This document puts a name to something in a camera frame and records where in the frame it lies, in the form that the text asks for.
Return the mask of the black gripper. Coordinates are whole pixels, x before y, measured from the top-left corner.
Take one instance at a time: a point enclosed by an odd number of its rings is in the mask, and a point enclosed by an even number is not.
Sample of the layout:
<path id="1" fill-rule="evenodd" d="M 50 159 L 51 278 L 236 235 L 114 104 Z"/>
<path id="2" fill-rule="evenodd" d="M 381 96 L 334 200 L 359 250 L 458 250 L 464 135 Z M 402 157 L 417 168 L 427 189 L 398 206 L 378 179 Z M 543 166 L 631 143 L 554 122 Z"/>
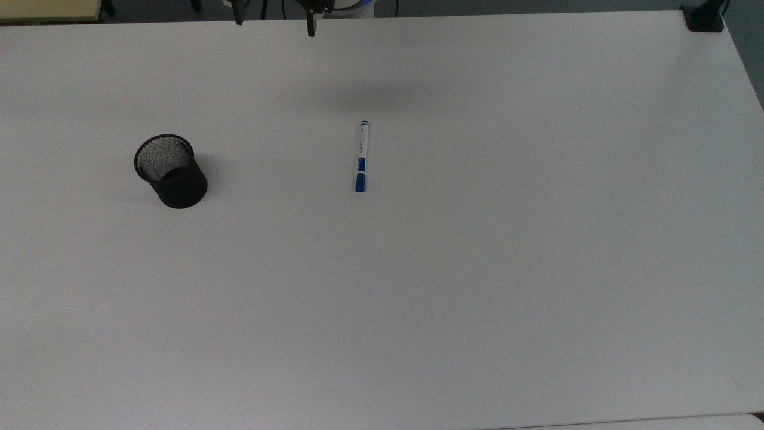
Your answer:
<path id="1" fill-rule="evenodd" d="M 316 36 L 316 17 L 314 13 L 330 13 L 334 11 L 333 0 L 303 0 L 302 7 L 306 11 L 306 24 L 308 36 Z M 233 0 L 233 16 L 238 26 L 245 21 L 246 2 Z"/>

